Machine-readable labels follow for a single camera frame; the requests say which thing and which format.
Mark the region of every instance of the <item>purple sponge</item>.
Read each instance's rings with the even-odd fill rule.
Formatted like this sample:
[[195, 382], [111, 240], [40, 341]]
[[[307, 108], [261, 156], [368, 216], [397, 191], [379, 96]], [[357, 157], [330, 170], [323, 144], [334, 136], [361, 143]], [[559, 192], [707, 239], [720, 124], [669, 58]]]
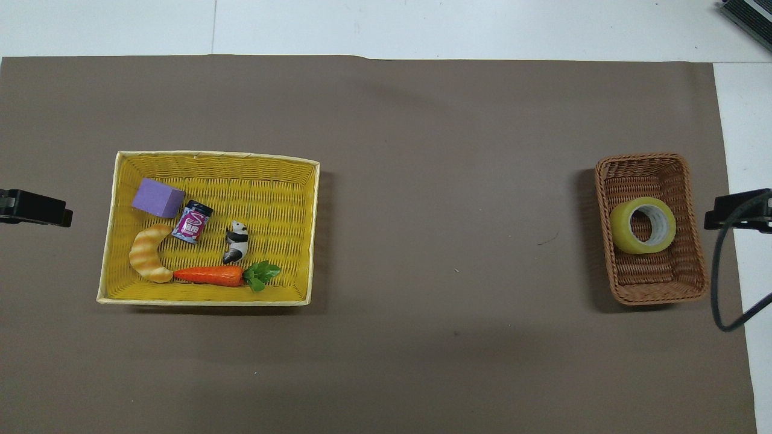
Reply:
[[185, 192], [163, 182], [144, 178], [131, 206], [158, 217], [170, 219], [177, 216]]

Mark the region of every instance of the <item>panda figurine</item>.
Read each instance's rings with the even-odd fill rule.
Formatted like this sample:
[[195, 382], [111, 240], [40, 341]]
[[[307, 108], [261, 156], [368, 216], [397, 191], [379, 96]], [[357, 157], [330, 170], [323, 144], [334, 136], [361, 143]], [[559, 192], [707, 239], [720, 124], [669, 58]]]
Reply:
[[249, 240], [244, 223], [233, 220], [231, 226], [233, 227], [232, 231], [225, 231], [225, 241], [228, 243], [229, 249], [222, 255], [222, 263], [224, 264], [237, 263], [246, 256]]

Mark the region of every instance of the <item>brown wicker basket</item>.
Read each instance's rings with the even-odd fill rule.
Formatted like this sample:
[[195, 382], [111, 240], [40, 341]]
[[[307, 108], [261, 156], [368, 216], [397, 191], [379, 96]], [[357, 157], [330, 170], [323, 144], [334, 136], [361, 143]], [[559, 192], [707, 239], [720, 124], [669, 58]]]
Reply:
[[[700, 298], [708, 277], [699, 243], [692, 186], [686, 161], [678, 154], [633, 154], [604, 158], [595, 166], [595, 187], [601, 208], [606, 270], [611, 292], [627, 305], [676, 303]], [[662, 200], [675, 216], [670, 247], [643, 255], [624, 253], [611, 241], [609, 214], [617, 205], [642, 196]], [[633, 233], [648, 238], [648, 218], [635, 213]]]

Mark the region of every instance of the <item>can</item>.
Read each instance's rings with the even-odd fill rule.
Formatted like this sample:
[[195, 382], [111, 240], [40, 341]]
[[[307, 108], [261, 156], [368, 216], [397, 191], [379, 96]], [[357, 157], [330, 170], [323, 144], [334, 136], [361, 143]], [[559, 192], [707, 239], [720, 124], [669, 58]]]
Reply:
[[195, 244], [198, 240], [198, 236], [204, 231], [204, 226], [206, 226], [206, 222], [209, 221], [209, 217], [212, 216], [213, 211], [214, 210], [202, 203], [188, 201], [188, 204], [182, 211], [180, 222], [177, 223], [177, 227], [171, 231], [171, 235], [182, 241]]

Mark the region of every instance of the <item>can lid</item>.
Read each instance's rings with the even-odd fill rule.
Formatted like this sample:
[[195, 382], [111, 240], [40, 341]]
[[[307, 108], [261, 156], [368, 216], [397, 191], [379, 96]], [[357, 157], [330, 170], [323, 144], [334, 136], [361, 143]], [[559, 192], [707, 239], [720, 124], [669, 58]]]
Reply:
[[195, 211], [198, 211], [207, 217], [211, 217], [212, 213], [215, 211], [214, 209], [211, 209], [208, 206], [196, 201], [188, 201], [188, 204], [185, 206], [185, 208], [194, 209]]

